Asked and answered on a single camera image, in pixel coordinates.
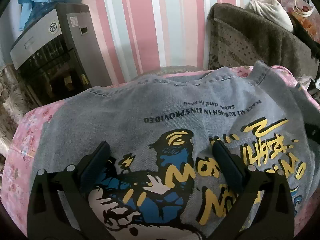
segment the bed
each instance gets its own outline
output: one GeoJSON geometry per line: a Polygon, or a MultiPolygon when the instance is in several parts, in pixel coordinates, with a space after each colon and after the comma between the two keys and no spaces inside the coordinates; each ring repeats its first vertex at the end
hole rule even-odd
{"type": "MultiPolygon", "coordinates": [[[[252,68],[252,66],[242,66],[232,68],[232,70],[238,76],[246,78],[252,68]]],[[[285,67],[272,66],[272,69],[281,76],[288,86],[295,86],[297,84],[291,72],[285,67]]],[[[164,76],[182,76],[197,73],[176,73],[164,76]]],[[[320,106],[308,94],[306,89],[304,91],[308,99],[320,111],[320,106]]],[[[64,103],[65,100],[58,101],[28,112],[19,124],[8,151],[2,182],[2,203],[10,217],[24,234],[27,234],[27,211],[30,191],[29,177],[39,145],[42,125],[45,122],[50,122],[54,113],[64,103]]],[[[308,203],[305,203],[303,210],[295,217],[295,235],[305,226],[319,203],[320,188],[314,192],[308,203]]]]}

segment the black clamp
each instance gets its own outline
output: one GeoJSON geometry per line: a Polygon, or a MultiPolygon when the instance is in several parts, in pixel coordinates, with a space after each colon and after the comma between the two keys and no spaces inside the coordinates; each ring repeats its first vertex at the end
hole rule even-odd
{"type": "MultiPolygon", "coordinates": [[[[214,142],[212,154],[228,186],[239,197],[207,239],[293,239],[293,205],[284,172],[277,170],[273,174],[265,173],[258,171],[254,165],[244,165],[241,158],[231,154],[221,140],[214,142]],[[256,216],[249,228],[240,231],[260,190],[264,190],[264,194],[256,216]]],[[[110,146],[102,142],[91,155],[83,157],[78,165],[68,165],[61,172],[38,171],[28,206],[29,239],[114,240],[86,200],[109,158],[110,146]],[[71,227],[57,191],[64,191],[81,231],[71,227]]]]}

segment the brown plush fabric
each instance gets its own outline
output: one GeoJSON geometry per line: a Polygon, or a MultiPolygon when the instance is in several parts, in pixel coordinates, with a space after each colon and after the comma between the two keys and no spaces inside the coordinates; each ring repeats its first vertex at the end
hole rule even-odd
{"type": "Polygon", "coordinates": [[[269,66],[288,68],[295,77],[316,77],[318,60],[310,48],[273,22],[227,3],[212,6],[208,21],[209,69],[253,66],[260,59],[269,66]]]}

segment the dispenser logo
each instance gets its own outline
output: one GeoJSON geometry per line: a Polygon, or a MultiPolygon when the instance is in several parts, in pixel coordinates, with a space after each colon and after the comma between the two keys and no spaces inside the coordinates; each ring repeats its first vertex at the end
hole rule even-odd
{"type": "Polygon", "coordinates": [[[59,23],[57,21],[53,21],[49,26],[49,33],[56,34],[59,30],[59,23]]]}

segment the label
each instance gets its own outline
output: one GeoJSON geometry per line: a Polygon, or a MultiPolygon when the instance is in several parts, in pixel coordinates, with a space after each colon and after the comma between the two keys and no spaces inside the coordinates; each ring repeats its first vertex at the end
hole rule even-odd
{"type": "Polygon", "coordinates": [[[89,84],[89,82],[88,82],[88,80],[87,80],[87,78],[85,77],[84,74],[81,75],[81,79],[82,79],[82,84],[83,85],[88,85],[89,84]]]}
{"type": "Polygon", "coordinates": [[[78,18],[76,16],[70,17],[72,27],[79,26],[78,18]]]}
{"type": "Polygon", "coordinates": [[[67,76],[64,78],[64,84],[65,85],[68,85],[68,84],[71,84],[72,83],[72,79],[71,79],[71,76],[67,76]]]}
{"type": "Polygon", "coordinates": [[[57,21],[52,21],[49,26],[49,33],[56,34],[59,30],[59,23],[57,21]]]}
{"type": "Polygon", "coordinates": [[[26,44],[24,44],[24,47],[27,49],[27,48],[29,48],[33,43],[35,43],[35,38],[32,36],[32,37],[30,38],[30,40],[28,40],[28,41],[26,42],[26,44]]]}

